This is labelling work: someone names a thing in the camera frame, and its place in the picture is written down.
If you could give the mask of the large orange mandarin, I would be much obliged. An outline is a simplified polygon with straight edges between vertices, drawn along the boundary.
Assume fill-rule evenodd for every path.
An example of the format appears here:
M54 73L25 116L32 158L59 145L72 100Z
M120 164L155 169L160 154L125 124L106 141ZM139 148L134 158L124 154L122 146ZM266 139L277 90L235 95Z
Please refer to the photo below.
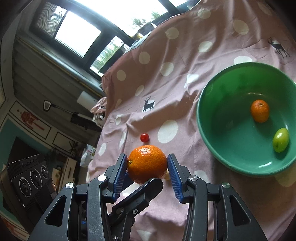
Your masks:
M127 160L131 180L144 184L150 178L163 178L167 172L167 158L163 151L152 145L135 148Z

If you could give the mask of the red cherry tomato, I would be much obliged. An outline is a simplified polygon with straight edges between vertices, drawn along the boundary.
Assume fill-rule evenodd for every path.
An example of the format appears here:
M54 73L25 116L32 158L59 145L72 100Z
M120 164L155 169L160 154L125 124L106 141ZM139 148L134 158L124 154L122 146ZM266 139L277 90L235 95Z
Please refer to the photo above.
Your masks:
M140 140L143 142L143 143L147 143L149 141L149 135L147 133L142 133L140 135Z

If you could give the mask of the green oval fruit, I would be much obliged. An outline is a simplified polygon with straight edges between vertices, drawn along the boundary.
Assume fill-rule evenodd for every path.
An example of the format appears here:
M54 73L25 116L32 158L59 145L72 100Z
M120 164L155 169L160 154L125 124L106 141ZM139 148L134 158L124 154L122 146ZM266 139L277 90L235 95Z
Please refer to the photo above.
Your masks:
M280 128L273 137L273 148L277 153L283 152L290 141L290 136L287 128Z

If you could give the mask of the green plastic bowl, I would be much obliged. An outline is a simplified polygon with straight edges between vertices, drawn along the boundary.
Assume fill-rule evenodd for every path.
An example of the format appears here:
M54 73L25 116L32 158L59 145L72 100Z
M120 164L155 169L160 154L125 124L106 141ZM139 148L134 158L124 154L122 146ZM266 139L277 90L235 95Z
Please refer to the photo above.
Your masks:
M255 100L269 105L269 118L254 121ZM230 66L204 87L197 104L201 137L227 168L247 176L276 175L295 162L295 82L279 69L257 62ZM290 141L277 153L273 137L287 128Z

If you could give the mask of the small orange mandarin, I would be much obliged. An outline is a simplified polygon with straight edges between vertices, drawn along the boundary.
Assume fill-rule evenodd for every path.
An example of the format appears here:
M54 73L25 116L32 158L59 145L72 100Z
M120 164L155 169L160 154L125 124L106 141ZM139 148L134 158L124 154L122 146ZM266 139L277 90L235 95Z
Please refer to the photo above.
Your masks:
M269 105L262 99L255 100L250 108L250 113L257 123L264 123L269 118Z

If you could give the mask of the tan round longan fruit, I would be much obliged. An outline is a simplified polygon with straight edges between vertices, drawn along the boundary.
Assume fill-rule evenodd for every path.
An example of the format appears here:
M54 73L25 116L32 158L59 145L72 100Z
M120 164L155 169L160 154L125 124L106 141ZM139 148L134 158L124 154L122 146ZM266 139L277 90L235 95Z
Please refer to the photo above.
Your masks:
M170 178L170 173L169 173L168 170L166 170L166 173L165 173L165 175L164 175L164 179L167 180L167 181L171 179L171 178Z

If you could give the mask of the white plastic bag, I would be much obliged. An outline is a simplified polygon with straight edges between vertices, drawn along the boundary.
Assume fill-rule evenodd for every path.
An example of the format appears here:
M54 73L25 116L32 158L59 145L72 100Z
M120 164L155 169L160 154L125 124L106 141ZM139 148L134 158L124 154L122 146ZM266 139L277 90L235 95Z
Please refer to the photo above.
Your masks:
M84 149L83 154L80 159L80 166L83 168L88 167L89 163L93 160L95 156L95 148Z

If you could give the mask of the black upright vacuum cleaner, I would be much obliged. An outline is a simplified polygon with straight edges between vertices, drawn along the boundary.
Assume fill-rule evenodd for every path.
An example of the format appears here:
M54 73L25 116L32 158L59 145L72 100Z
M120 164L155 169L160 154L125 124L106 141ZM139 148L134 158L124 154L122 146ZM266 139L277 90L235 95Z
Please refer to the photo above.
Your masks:
M70 122L78 126L84 127L86 130L93 130L97 132L100 130L100 128L96 125L96 123L92 121L91 117L78 112L73 112L73 111L64 109L55 104L52 104L52 102L48 100L44 100L43 111L48 112L51 108L56 108L70 114L71 115Z

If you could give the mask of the pink crumpled cloth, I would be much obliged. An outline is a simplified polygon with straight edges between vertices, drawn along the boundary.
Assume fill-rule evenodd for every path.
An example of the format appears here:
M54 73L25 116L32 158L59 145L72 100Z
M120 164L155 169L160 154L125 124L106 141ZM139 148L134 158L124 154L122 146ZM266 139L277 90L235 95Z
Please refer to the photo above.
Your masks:
M107 97L102 97L95 106L91 109L93 120L104 120L107 106Z

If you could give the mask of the pink polka dot tablecloth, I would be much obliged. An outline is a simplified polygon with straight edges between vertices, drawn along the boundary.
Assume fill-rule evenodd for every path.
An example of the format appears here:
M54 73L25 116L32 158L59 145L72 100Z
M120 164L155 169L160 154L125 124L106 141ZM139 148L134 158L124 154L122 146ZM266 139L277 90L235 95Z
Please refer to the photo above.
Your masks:
M214 159L197 127L203 87L234 64L262 62L295 78L295 41L265 1L200 1L166 20L120 57L102 78L105 124L86 181L150 144L209 182L229 181L261 225L279 240L295 216L295 167L268 178L237 174Z

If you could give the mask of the black window frame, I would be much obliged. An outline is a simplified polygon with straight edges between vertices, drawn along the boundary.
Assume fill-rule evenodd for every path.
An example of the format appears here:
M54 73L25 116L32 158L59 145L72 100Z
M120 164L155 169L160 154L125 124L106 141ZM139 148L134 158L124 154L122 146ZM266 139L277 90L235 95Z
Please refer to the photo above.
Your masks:
M136 40L197 1L41 1L30 31L100 80Z

